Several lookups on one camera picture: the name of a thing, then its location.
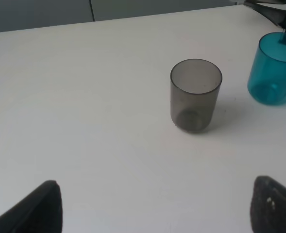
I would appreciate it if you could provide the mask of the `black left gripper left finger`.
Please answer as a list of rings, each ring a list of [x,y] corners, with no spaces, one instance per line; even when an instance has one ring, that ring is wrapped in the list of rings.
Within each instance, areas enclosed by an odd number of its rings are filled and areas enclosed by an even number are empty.
[[[56,181],[43,182],[0,216],[0,233],[61,233],[63,206]]]

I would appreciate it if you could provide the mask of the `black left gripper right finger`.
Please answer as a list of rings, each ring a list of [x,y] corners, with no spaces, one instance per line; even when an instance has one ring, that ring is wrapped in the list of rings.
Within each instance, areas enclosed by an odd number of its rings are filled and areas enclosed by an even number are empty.
[[[269,176],[258,176],[250,207],[254,233],[286,233],[286,187]]]

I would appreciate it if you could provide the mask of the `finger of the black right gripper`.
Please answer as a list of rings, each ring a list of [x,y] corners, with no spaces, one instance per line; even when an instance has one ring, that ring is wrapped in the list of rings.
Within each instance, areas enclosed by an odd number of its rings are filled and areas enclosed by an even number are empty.
[[[286,5],[286,0],[245,0],[243,5],[260,13],[274,25],[281,27],[286,32],[286,10],[261,5],[262,3]]]

